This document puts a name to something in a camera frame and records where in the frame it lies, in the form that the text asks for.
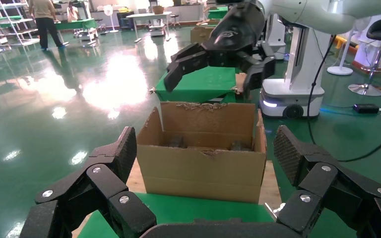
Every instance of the white robotic arm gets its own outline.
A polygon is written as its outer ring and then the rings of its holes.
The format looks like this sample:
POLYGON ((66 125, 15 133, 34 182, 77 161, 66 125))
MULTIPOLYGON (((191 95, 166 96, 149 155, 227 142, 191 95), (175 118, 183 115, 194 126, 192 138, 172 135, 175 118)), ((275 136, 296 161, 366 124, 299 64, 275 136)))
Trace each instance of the white robotic arm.
POLYGON ((356 19, 380 15, 381 0, 256 0, 265 15, 277 13, 286 20, 324 33, 341 34, 356 19))

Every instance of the robotic arm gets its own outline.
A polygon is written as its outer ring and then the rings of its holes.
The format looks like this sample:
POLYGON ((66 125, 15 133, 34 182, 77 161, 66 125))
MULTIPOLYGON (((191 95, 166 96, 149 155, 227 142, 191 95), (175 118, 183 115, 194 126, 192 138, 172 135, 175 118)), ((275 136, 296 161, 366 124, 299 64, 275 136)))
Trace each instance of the robotic arm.
POLYGON ((71 238, 95 210, 120 238, 307 238, 325 208, 358 238, 381 238, 381 184, 343 167, 321 147, 299 141, 286 126, 277 131, 274 155, 296 191, 275 223, 197 219, 157 225, 126 186, 136 149, 133 127, 115 143, 95 148, 82 168, 37 193, 19 238, 71 238))
POLYGON ((235 6, 202 44, 192 44, 172 56, 164 84, 172 91, 184 74, 207 66, 238 67, 247 74, 244 91, 260 88, 275 71, 273 50, 266 42, 256 46, 271 13, 324 33, 341 34, 356 19, 381 14, 376 0, 217 0, 235 6), (252 57, 259 54, 261 59, 252 57))

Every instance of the woman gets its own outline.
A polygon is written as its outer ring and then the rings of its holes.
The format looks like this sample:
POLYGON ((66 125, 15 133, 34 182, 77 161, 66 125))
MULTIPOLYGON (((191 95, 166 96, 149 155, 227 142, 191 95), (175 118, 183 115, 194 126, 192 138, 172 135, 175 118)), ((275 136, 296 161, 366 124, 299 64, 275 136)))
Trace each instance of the woman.
POLYGON ((74 7, 71 1, 69 2, 68 8, 66 9, 66 13, 68 14, 68 22, 78 20, 78 8, 74 7))
POLYGON ((33 18, 36 19, 37 30, 40 35, 40 46, 46 51, 48 48, 47 31, 53 38, 56 46, 64 48, 59 40, 54 20, 56 21, 56 10, 50 0, 29 0, 28 10, 33 18))

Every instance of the open cardboard box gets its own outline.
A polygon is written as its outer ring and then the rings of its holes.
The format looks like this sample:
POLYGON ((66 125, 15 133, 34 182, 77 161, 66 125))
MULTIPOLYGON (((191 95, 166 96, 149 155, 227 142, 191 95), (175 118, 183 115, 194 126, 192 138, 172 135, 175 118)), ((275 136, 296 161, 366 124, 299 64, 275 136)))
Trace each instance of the open cardboard box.
POLYGON ((255 124, 254 104, 162 102, 163 123, 154 108, 137 137, 146 191, 258 203, 266 163, 259 115, 255 124), (187 149, 166 146, 177 135, 187 149), (236 140, 254 151, 228 150, 236 140))

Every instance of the black stool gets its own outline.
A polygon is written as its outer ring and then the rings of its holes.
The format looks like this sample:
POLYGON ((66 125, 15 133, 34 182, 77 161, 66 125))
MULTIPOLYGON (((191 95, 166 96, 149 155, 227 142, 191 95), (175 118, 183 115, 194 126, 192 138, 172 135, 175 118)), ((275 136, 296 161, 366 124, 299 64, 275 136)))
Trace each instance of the black stool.
MULTIPOLYGON (((370 26, 367 32, 367 37, 372 40, 381 41, 381 20, 373 23, 370 26)), ((373 62, 373 65, 371 67, 362 67, 362 69, 370 72, 369 82, 363 83, 363 84, 351 84, 350 86, 348 86, 348 89, 360 95, 381 96, 381 88, 378 88, 372 85, 373 76, 375 75, 375 73, 381 72, 381 70, 378 70, 380 60, 381 60, 381 46, 378 49, 378 55, 376 56, 376 59, 373 62)))
POLYGON ((97 24, 98 24, 97 31, 100 31, 100 33, 101 33, 101 32, 106 32, 106 25, 104 24, 104 26, 102 26, 102 25, 100 24, 100 21, 102 21, 102 20, 103 20, 103 19, 101 19, 101 18, 95 18, 95 19, 94 19, 94 21, 96 21, 97 24))
POLYGON ((179 15, 177 15, 177 14, 174 14, 174 15, 170 15, 170 17, 172 17, 172 18, 174 18, 175 19, 175 21, 173 22, 173 23, 171 23, 170 24, 170 26, 174 26, 174 28, 176 28, 176 25, 179 25, 179 27, 181 28, 181 26, 180 26, 180 23, 178 23, 177 21, 176 21, 176 17, 179 17, 179 15))

